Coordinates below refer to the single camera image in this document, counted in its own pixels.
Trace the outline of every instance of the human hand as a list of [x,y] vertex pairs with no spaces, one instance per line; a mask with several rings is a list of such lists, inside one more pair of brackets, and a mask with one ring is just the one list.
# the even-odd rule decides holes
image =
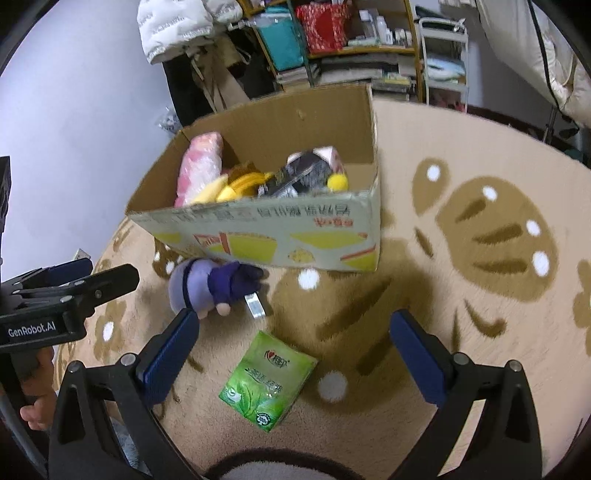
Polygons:
[[21,408],[21,418],[28,422],[31,430],[47,430],[53,421],[57,395],[53,391],[53,348],[42,348],[37,352],[39,367],[29,378],[21,382],[25,395],[38,397],[33,405]]

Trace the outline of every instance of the cardboard box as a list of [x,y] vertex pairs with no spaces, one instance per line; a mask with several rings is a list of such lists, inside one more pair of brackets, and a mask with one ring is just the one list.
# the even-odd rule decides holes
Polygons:
[[[189,141],[218,131],[223,165],[277,171],[298,151],[332,145],[349,192],[173,208]],[[270,96],[183,128],[142,179],[126,214],[175,250],[224,260],[327,270],[376,269],[380,194],[371,93],[364,85]]]

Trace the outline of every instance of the plastic bag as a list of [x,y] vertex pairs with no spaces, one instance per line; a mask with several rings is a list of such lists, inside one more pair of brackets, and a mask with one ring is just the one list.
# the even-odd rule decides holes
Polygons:
[[219,398],[266,432],[289,412],[318,363],[265,332],[258,332]]
[[170,134],[170,137],[174,137],[183,127],[173,106],[166,107],[166,113],[158,118],[156,125],[162,130],[166,130]]
[[222,172],[223,139],[219,132],[198,135],[183,155],[177,180],[175,207],[189,205]]
[[[320,147],[315,148],[312,150],[313,153],[318,155],[320,158],[328,162],[330,168],[332,168],[333,172],[335,173],[345,173],[345,168],[343,167],[343,162],[340,159],[339,153],[336,151],[335,147]],[[292,153],[289,157],[287,157],[287,163],[293,162],[296,158],[299,158],[303,152]]]

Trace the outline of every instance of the carpet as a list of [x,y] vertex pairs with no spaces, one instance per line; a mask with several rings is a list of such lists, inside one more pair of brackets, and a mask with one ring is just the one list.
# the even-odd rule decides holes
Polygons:
[[[224,480],[385,479],[420,437],[426,404],[388,339],[407,308],[451,351],[478,363],[520,360],[540,423],[544,472],[591,403],[591,172],[511,128],[422,105],[374,100],[382,182],[375,273],[269,269],[269,315],[243,304],[210,315],[155,413],[197,470]],[[135,292],[97,309],[66,365],[138,352],[173,318],[167,279],[183,257],[125,220],[96,271],[137,267]],[[258,330],[320,362],[271,433],[217,395]],[[462,459],[473,408],[445,469]]]

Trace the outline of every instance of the plush toy foot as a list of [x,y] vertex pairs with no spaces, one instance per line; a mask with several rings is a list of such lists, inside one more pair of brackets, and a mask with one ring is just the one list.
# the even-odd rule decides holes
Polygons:
[[216,310],[222,317],[230,315],[230,305],[227,303],[218,303],[216,305]]

